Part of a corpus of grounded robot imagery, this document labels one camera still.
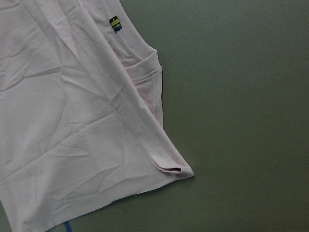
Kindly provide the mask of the pink Snoopy t-shirt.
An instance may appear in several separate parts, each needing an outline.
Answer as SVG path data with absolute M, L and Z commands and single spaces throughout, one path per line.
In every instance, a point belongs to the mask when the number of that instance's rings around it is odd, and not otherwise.
M 163 129 L 162 68 L 118 0 L 0 3 L 0 200 L 45 232 L 193 170 Z

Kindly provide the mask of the long blue tape strip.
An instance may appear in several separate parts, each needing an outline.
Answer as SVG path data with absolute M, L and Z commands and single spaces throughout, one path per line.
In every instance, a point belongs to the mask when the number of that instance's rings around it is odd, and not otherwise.
M 71 228 L 69 221 L 65 221 L 64 226 L 65 226 L 66 232 L 72 232 L 72 228 Z

